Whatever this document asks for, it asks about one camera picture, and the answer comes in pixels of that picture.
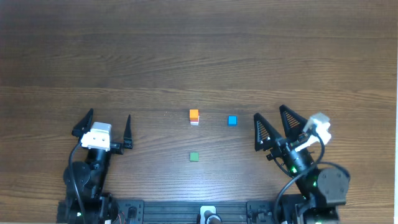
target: cable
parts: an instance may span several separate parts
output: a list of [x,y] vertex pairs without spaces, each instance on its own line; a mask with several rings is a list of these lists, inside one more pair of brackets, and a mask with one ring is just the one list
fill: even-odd
[[70,152],[69,155],[69,175],[70,175],[70,180],[72,181],[73,184],[73,189],[75,190],[76,193],[76,199],[77,202],[79,203],[79,207],[81,210],[81,216],[83,217],[83,223],[86,224],[86,219],[85,219],[85,208],[83,205],[83,202],[81,201],[80,198],[80,194],[79,194],[79,190],[77,189],[77,185],[76,185],[76,180],[75,180],[75,173],[73,172],[73,164],[72,164],[72,160],[73,160],[73,155],[75,154],[76,150],[81,146],[80,141],[78,142],[78,144],[75,146],[75,148],[72,149],[72,152]]
[[293,178],[293,176],[287,170],[285,170],[285,168],[276,160],[276,158],[274,158],[274,161],[275,161],[276,165],[281,169],[281,171],[283,171],[290,178]]
[[279,219],[278,219],[278,204],[280,199],[282,198],[283,194],[285,193],[285,191],[291,186],[293,185],[296,181],[298,181],[300,178],[302,178],[303,176],[307,175],[311,170],[313,170],[314,168],[316,168],[316,166],[321,162],[323,155],[325,154],[325,144],[323,143],[322,139],[319,137],[319,135],[317,133],[314,134],[315,137],[317,137],[319,139],[319,143],[321,144],[321,154],[319,155],[318,159],[310,166],[310,168],[306,169],[305,171],[303,171],[302,173],[300,173],[299,175],[295,176],[291,181],[289,181],[285,187],[282,188],[282,190],[280,190],[275,203],[274,203],[274,212],[273,212],[273,216],[274,216],[274,222],[275,223],[279,223]]
[[347,176],[348,180],[351,180],[351,176],[350,176],[348,170],[345,169],[343,166],[335,164],[334,162],[320,162],[319,164],[326,164],[326,165],[334,166],[337,169],[339,169],[340,171],[342,171]]

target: blue block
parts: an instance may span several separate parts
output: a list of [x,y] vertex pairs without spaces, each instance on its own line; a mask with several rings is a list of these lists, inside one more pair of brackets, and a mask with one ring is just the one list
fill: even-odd
[[228,116],[228,126],[236,126],[238,124],[238,117]]

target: wooden table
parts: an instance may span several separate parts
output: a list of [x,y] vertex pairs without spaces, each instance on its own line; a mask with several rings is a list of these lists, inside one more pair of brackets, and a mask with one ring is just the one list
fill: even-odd
[[[95,121],[113,124],[116,139],[132,116],[134,149],[112,158],[106,182],[116,197],[272,200],[288,177],[254,151],[252,116],[262,113],[282,132],[278,107],[286,104],[331,118],[325,161],[352,175],[342,221],[391,223],[397,7],[1,1],[0,221],[55,221],[76,143],[70,132],[90,108]],[[199,127],[189,123],[190,108],[200,110]],[[227,127],[229,114],[237,127]]]

